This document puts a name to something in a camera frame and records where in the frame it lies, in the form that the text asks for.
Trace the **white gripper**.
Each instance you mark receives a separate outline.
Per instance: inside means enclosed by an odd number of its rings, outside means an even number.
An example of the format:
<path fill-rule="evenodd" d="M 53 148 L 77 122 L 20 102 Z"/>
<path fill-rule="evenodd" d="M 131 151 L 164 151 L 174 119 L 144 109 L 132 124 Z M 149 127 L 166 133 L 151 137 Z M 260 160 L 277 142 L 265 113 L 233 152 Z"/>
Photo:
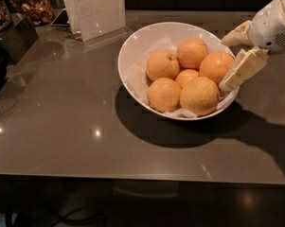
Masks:
<path fill-rule="evenodd" d="M 268 51 L 271 54 L 285 52 L 285 0 L 271 1 L 252 21 L 248 20 L 237 26 L 221 42 L 227 47 L 240 44 L 258 46 L 248 51 L 241 49 L 237 54 L 231 69 L 219 83 L 221 90 L 229 92 L 266 66 Z"/>

